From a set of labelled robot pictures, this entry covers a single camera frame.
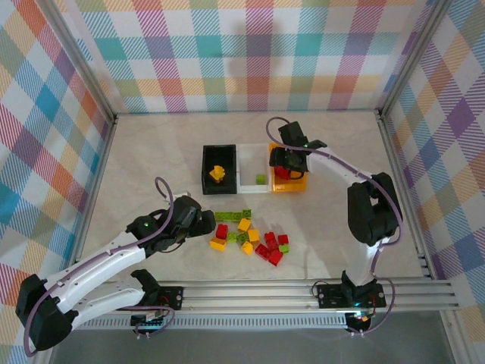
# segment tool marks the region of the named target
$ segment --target plaid wall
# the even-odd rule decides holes
[[[485,362],[485,0],[455,0],[390,127],[439,278]]]
[[[114,108],[143,113],[376,108],[433,0],[57,3]]]
[[[66,264],[108,123],[34,0],[0,9],[0,363],[17,364],[20,283]]]

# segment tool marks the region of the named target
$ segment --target white table surface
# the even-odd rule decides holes
[[[202,146],[269,143],[264,126],[275,115],[299,121],[310,140],[324,141],[353,165],[390,174],[377,123],[369,111],[121,116],[83,256],[109,243],[134,218],[166,208],[153,182],[160,175],[175,193],[191,192],[203,209],[251,209],[260,235],[269,230],[288,234],[290,252],[275,268],[254,253],[247,256],[236,244],[228,244],[223,253],[215,251],[208,244],[212,235],[208,235],[188,240],[174,253],[154,254],[116,278],[138,268],[148,269],[159,281],[339,278],[359,244],[347,227],[346,189],[342,186],[310,175],[304,193],[202,195]],[[274,122],[275,135],[280,125]],[[230,224],[230,231],[235,230],[236,225]],[[384,250],[377,274],[421,276],[410,234],[398,246]]]

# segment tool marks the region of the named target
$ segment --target floor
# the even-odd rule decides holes
[[[309,175],[304,193],[204,196],[202,147],[211,144],[268,143],[264,127],[278,113],[127,115],[118,121],[83,256],[117,236],[136,217],[166,208],[154,186],[162,176],[177,191],[188,190],[204,209],[251,209],[253,224],[289,235],[291,250],[278,267],[259,256],[246,256],[236,244],[224,253],[211,249],[211,236],[188,240],[169,255],[154,254],[132,268],[147,268],[159,281],[196,279],[338,278],[356,240],[347,227],[346,189],[325,177]],[[299,121],[310,140],[363,170],[390,173],[380,132],[369,111],[281,113]],[[277,123],[273,132],[277,135]],[[421,269],[407,234],[384,250],[377,265],[381,277],[415,277]]]
[[[385,325],[364,338],[350,338],[343,329],[167,330],[147,341],[137,340],[128,330],[75,330],[55,348],[50,363],[66,362],[452,364],[455,361],[438,312],[400,312],[393,313]]]

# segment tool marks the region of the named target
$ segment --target metal frame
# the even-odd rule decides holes
[[[36,3],[44,14],[45,19],[47,19],[48,23],[54,30],[54,33],[58,36],[62,47],[66,51],[70,60],[73,62],[77,72],[79,72],[81,78],[86,84],[86,88],[91,92],[91,95],[98,104],[103,116],[111,123],[114,123],[116,120],[116,114],[111,108],[111,105],[97,79],[93,75],[91,68],[87,64],[83,53],[76,43],[76,40],[64,22],[64,18],[62,17],[58,7],[55,6],[50,0],[36,0]]]

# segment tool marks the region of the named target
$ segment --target red lego brick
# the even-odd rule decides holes
[[[226,240],[228,230],[229,230],[229,228],[227,227],[227,225],[219,224],[219,226],[217,226],[217,230],[215,232],[215,237],[217,239]]]
[[[288,241],[288,235],[284,234],[284,235],[278,235],[278,243],[280,245],[284,245],[284,244],[288,244],[289,241]]]
[[[266,242],[266,245],[268,245],[268,249],[270,250],[270,252],[272,252],[273,250],[279,249],[278,242],[276,241],[276,239],[268,240]]]
[[[278,264],[280,263],[281,258],[283,258],[283,253],[279,250],[274,250],[273,252],[271,252],[271,255],[268,261],[269,263],[277,267]]]
[[[276,240],[276,237],[274,236],[274,232],[270,231],[269,233],[266,233],[264,235],[264,241],[268,243],[268,240]]]
[[[260,257],[262,257],[264,260],[268,260],[271,255],[270,250],[263,244],[259,244],[256,247],[255,253],[258,254]]]

